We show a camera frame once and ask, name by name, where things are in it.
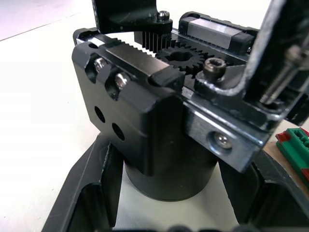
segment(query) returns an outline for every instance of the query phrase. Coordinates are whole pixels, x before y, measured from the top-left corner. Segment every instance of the black mechanical assembly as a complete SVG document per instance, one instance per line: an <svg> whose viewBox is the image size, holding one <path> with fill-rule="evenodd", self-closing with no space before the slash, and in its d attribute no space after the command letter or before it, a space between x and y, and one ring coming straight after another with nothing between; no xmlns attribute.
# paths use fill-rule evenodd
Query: black mechanical assembly
<svg viewBox="0 0 309 232"><path fill-rule="evenodd" d="M206 186L217 163L241 224L234 232L309 231L309 199L262 150L282 120L309 116L309 1L272 1L260 30L197 12L173 29L155 0L93 7L97 27L75 31L72 61L101 133L43 232L110 231L124 164L146 196L180 201ZM106 35L123 31L155 57Z"/></svg>

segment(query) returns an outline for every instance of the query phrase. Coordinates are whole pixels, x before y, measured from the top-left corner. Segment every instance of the countersunk screw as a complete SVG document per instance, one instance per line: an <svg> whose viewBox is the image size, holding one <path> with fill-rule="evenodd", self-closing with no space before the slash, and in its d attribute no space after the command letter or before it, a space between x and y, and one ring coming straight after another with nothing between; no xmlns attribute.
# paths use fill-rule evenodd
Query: countersunk screw
<svg viewBox="0 0 309 232"><path fill-rule="evenodd" d="M125 72L121 72L115 75L115 83L119 90L122 90L128 81L130 81L130 77Z"/></svg>
<svg viewBox="0 0 309 232"><path fill-rule="evenodd" d="M97 72L100 72L100 70L107 64L106 60L102 57L95 59L94 65L97 70Z"/></svg>
<svg viewBox="0 0 309 232"><path fill-rule="evenodd" d="M168 11L159 11L156 15L159 21L166 21L169 20L169 12Z"/></svg>
<svg viewBox="0 0 309 232"><path fill-rule="evenodd" d="M220 58L208 58L203 65L205 79L212 83L222 81L222 76L226 71L226 62Z"/></svg>
<svg viewBox="0 0 309 232"><path fill-rule="evenodd" d="M231 145L230 141L228 140L228 138L225 135L223 135L223 134L221 134L219 132L215 132L213 137L214 137L214 140L216 141L216 143L220 147L222 147L224 149L232 148L232 145Z"/></svg>

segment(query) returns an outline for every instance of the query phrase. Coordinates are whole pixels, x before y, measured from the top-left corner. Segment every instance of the hex socket bolt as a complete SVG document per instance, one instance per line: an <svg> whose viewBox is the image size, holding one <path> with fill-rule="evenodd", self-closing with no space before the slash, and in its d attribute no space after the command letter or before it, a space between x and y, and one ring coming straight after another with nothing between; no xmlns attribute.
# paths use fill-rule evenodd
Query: hex socket bolt
<svg viewBox="0 0 309 232"><path fill-rule="evenodd" d="M212 83L222 81L226 71L226 62L220 58L208 58L203 65L205 79Z"/></svg>

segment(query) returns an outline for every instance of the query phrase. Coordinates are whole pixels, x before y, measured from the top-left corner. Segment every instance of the screw head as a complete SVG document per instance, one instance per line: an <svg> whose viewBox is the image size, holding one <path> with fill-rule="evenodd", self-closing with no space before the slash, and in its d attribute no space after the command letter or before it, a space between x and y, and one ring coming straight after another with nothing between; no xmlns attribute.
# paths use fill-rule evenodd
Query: screw head
<svg viewBox="0 0 309 232"><path fill-rule="evenodd" d="M309 51L292 45L285 53L286 59L295 63L299 70L309 70Z"/></svg>
<svg viewBox="0 0 309 232"><path fill-rule="evenodd" d="M208 58L204 62L203 72L205 78L210 82L220 82L222 81L222 76L226 71L226 62L220 58Z"/></svg>
<svg viewBox="0 0 309 232"><path fill-rule="evenodd" d="M130 81L130 77L125 72L121 72L115 75L115 83L119 90L122 90L128 81Z"/></svg>
<svg viewBox="0 0 309 232"><path fill-rule="evenodd" d="M100 70L107 64L106 60L102 57L95 59L94 65L97 70L97 72L100 72Z"/></svg>
<svg viewBox="0 0 309 232"><path fill-rule="evenodd" d="M223 135L223 134L221 134L221 133L219 133L219 132L215 132L215 134L213 135L213 137L214 137L214 140L216 141L216 143L217 143L220 147L222 147L222 148L224 148L224 149L230 149L230 148L232 148L232 145L231 145L229 139L228 139L225 135Z"/></svg>
<svg viewBox="0 0 309 232"><path fill-rule="evenodd" d="M169 20L169 12L168 11L159 11L156 15L157 19L160 21Z"/></svg>

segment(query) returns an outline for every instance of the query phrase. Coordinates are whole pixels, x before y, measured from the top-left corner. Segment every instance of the white background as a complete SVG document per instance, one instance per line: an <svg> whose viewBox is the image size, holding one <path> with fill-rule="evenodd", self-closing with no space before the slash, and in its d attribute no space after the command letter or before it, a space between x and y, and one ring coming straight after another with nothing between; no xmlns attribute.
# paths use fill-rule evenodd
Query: white background
<svg viewBox="0 0 309 232"><path fill-rule="evenodd" d="M0 40L22 33L0 42L0 231L4 232L42 229L70 168L99 132L88 119L71 61L73 32L95 25L91 1L66 1L64 7L41 2L40 8L30 4L33 1L23 7L15 0L0 3ZM259 28L268 4L268 0L190 0L182 5L158 0L157 6L170 11L176 28L187 11ZM22 17L13 17L9 26L12 15ZM132 33L118 37L134 44ZM202 192L176 203L141 195L124 174L116 227L162 231L174 224L195 231L230 230L237 224L218 167Z"/></svg>

